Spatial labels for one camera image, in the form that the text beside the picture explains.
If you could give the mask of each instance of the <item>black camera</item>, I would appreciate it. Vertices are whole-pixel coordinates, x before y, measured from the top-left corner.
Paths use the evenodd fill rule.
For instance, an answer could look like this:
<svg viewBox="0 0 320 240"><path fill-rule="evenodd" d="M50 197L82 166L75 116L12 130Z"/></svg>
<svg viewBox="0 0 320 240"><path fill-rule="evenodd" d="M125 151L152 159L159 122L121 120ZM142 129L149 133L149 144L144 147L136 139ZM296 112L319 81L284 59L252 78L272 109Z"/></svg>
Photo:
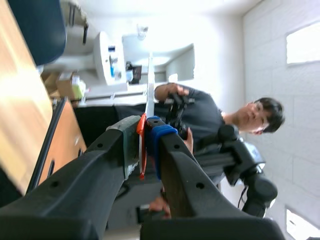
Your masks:
<svg viewBox="0 0 320 240"><path fill-rule="evenodd" d="M188 127L182 122L182 115L189 104L195 103L194 98L180 96L177 93L171 93L164 102L169 105L169 112L165 117L165 123L177 129L179 136L186 140L188 138Z"/></svg>

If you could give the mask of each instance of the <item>hand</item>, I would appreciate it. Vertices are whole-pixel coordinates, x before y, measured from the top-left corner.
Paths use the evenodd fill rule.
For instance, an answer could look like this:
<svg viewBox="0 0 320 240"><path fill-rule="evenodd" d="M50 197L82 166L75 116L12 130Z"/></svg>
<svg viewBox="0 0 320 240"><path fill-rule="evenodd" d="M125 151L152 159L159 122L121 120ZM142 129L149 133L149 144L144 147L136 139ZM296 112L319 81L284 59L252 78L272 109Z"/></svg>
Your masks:
<svg viewBox="0 0 320 240"><path fill-rule="evenodd" d="M160 212L162 210L165 212L164 218L170 219L171 213L167 202L162 197L158 196L153 202L149 204L149 211Z"/></svg>
<svg viewBox="0 0 320 240"><path fill-rule="evenodd" d="M187 139L184 140L184 144L189 149L190 153L193 154L193 152L194 152L194 137L192 135L192 131L191 131L190 127L188 127L187 133L188 133L188 136L187 136Z"/></svg>
<svg viewBox="0 0 320 240"><path fill-rule="evenodd" d="M168 98L169 94L175 93L180 96L186 96L189 94L189 90L184 89L182 86L179 86L176 83L169 83L158 86L155 89L154 96L160 102L164 102Z"/></svg>

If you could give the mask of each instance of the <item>window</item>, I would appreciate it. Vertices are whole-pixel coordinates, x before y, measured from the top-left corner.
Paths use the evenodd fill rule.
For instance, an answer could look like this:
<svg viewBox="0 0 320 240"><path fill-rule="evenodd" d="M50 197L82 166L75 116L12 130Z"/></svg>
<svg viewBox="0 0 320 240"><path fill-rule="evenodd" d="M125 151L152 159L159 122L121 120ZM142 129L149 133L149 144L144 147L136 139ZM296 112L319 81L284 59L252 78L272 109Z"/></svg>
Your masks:
<svg viewBox="0 0 320 240"><path fill-rule="evenodd" d="M168 78L169 83L176 83L178 82L178 73L171 74Z"/></svg>
<svg viewBox="0 0 320 240"><path fill-rule="evenodd" d="M307 240L309 237L320 237L319 229L289 209L286 210L286 231L295 240Z"/></svg>
<svg viewBox="0 0 320 240"><path fill-rule="evenodd" d="M320 61L320 22L286 37L286 63Z"/></svg>

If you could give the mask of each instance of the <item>black hair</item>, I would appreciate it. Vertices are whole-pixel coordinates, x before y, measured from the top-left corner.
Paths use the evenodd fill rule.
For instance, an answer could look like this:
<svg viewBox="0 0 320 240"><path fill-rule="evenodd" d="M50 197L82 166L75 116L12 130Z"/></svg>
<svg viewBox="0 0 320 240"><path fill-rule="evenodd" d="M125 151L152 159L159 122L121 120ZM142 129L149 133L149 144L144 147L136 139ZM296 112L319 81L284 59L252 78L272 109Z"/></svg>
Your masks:
<svg viewBox="0 0 320 240"><path fill-rule="evenodd" d="M266 127L264 133L274 133L285 122L284 106L277 100L271 97L262 97L255 101L255 103L261 103L263 110L271 113L267 117L269 126Z"/></svg>

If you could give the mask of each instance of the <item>wooden table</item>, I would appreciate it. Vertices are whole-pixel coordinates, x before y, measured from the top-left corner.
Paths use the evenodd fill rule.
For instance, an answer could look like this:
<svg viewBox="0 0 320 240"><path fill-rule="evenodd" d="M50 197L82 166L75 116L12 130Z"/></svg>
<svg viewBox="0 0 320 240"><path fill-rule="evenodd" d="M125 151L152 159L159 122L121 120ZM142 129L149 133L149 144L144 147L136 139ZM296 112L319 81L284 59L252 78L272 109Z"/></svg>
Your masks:
<svg viewBox="0 0 320 240"><path fill-rule="evenodd" d="M25 194L52 118L52 103L6 0L0 0L0 167ZM56 126L40 182L86 150L70 103Z"/></svg>

